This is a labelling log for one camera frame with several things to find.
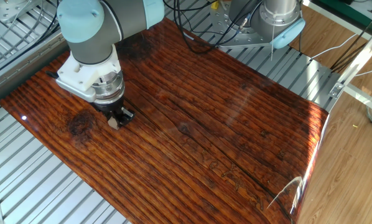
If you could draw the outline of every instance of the robotic arm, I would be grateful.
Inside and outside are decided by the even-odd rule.
[[[234,21],[232,32],[238,34],[242,30],[237,38],[245,39],[248,46],[261,46],[266,42],[281,48],[305,26],[299,13],[299,0],[232,0],[231,3],[229,12],[220,8],[213,10],[214,19],[224,19],[215,26],[220,24],[218,26],[224,27],[217,28],[225,30],[229,19]],[[248,19],[235,17],[243,11],[252,14],[249,24]],[[163,1],[63,0],[57,17],[71,53],[59,69],[56,82],[101,111],[110,126],[116,129],[124,126],[133,119],[134,113],[123,105],[124,79],[114,44],[163,20]]]
[[[101,111],[114,128],[133,119],[114,44],[164,18],[162,0],[63,0],[57,17],[70,46],[57,84]]]

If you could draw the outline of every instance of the light blue joint cap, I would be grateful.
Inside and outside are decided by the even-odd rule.
[[[57,8],[62,34],[72,43],[92,38],[105,19],[99,0],[63,0]]]
[[[281,49],[291,43],[304,29],[305,20],[300,18],[297,22],[288,27],[280,35],[278,35],[270,44],[273,44],[275,49]]]
[[[162,0],[143,0],[143,5],[146,14],[146,29],[163,20],[165,12]]]

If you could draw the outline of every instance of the metal grating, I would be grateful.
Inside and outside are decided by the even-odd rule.
[[[13,24],[5,24],[0,21],[0,36],[2,36],[0,38],[0,64],[9,60],[24,47],[30,46],[51,23],[55,15],[56,3],[49,0],[37,1],[41,1],[41,3],[14,21]]]
[[[128,221],[0,107],[5,224]]]
[[[182,0],[181,8],[196,8],[205,3],[201,0]],[[39,10],[40,7],[36,7],[18,19],[16,26],[0,42],[0,63],[13,57],[46,30],[55,11],[55,4],[51,1],[44,4],[45,16],[42,20],[45,19],[45,22],[16,44],[31,30]],[[187,11],[185,15],[193,30],[213,31],[209,8]],[[165,16],[174,19],[172,11],[167,8]],[[182,22],[186,29],[190,29],[185,18]],[[0,26],[1,29],[7,28],[2,23]],[[215,42],[214,34],[195,34],[210,43]],[[285,47],[275,50],[273,55],[270,47],[224,51],[327,111],[336,102],[328,97],[328,92],[339,75],[331,74],[328,68],[294,49]],[[6,224],[129,223],[1,107],[0,198]]]

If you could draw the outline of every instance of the dark wood stain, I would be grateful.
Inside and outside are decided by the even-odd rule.
[[[297,220],[297,184],[267,206],[311,174],[326,111],[219,50],[191,53],[167,19],[118,49],[137,114],[118,131],[45,74],[68,52],[0,104],[132,223]]]

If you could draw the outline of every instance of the green panel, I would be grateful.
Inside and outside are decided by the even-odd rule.
[[[342,19],[347,20],[348,22],[351,22],[353,25],[363,28],[368,26],[371,19],[367,18],[362,13],[354,10],[344,2],[340,2],[338,0],[318,0],[321,4],[318,4],[323,7],[326,6],[331,10],[333,14],[335,14],[338,17],[341,17]]]

